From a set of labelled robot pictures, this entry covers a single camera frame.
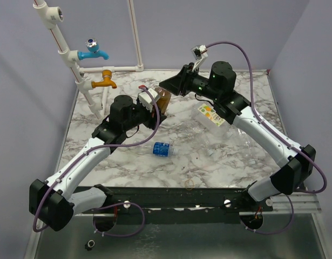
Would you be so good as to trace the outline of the golden energy drink bottle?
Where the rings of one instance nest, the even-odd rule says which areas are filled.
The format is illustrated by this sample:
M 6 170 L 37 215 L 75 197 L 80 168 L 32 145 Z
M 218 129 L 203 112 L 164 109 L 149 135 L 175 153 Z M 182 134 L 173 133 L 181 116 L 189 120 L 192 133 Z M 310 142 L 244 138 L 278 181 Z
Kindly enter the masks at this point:
M 154 90 L 157 92 L 158 96 L 160 97 L 157 101 L 157 105 L 161 109 L 161 114 L 164 115 L 170 103 L 172 94 L 161 87 L 156 87 Z

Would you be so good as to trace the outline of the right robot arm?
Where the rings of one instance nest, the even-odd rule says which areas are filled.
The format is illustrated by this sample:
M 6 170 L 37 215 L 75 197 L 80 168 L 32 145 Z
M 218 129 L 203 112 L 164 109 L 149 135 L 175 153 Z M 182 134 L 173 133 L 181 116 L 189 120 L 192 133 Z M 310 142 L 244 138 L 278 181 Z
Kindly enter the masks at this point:
M 296 191 L 312 173 L 310 160 L 314 159 L 316 150 L 311 145 L 303 147 L 290 140 L 254 112 L 251 102 L 234 90 L 236 73 L 228 62 L 215 62 L 209 78 L 193 71 L 193 66 L 193 63 L 184 65 L 177 75 L 160 82 L 160 87 L 175 96 L 193 92 L 210 99 L 221 118 L 248 134 L 280 168 L 244 190 L 242 207 L 252 212 L 267 197 L 280 193 L 289 195 Z

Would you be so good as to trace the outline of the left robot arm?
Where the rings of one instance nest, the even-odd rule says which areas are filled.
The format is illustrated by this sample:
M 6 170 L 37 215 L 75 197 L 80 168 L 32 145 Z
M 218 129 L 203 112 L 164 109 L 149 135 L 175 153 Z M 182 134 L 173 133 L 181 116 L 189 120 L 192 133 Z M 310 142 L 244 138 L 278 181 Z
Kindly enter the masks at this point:
M 82 180 L 96 165 L 111 155 L 118 147 L 127 147 L 127 131 L 140 125 L 158 130 L 165 116 L 157 102 L 160 99 L 153 89 L 143 89 L 136 100 L 128 95 L 118 95 L 110 106 L 110 113 L 95 128 L 80 152 L 62 169 L 41 181 L 36 179 L 29 187 L 29 211 L 34 215 L 33 230 L 41 220 L 54 231 L 63 229 L 76 214 L 90 209 L 107 213 L 113 201 L 107 188 L 98 185 L 76 193 Z

